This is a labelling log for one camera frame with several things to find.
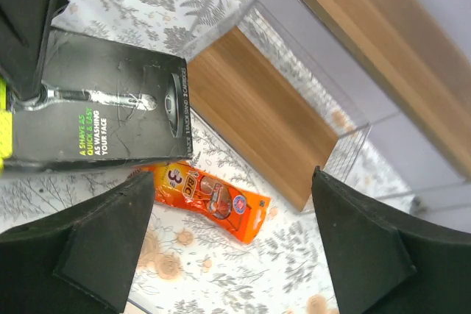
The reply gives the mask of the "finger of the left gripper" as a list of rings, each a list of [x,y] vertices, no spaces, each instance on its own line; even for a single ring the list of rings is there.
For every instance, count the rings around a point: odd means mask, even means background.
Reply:
[[[52,18],[66,0],[1,0],[1,77],[22,101],[39,95]]]

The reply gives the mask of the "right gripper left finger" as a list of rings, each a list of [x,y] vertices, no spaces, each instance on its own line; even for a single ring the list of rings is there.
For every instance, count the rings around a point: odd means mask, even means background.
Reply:
[[[1,234],[2,313],[122,313],[154,204],[149,172]]]

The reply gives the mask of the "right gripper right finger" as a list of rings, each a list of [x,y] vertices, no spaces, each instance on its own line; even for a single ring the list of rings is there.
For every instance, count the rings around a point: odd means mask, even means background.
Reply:
[[[470,312],[470,234],[390,207],[319,167],[311,192],[340,313]]]

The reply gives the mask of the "orange BIC razor pack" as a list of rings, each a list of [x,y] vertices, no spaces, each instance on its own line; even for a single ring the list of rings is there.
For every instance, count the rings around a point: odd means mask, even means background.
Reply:
[[[245,244],[260,232],[269,197],[238,188],[185,161],[145,165],[127,177],[146,171],[153,174],[157,203],[199,213]]]

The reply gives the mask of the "black green razor box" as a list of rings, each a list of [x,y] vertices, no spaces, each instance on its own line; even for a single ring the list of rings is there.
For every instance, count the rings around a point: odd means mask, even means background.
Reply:
[[[49,35],[39,99],[1,88],[1,174],[69,173],[187,160],[187,63],[61,29]]]

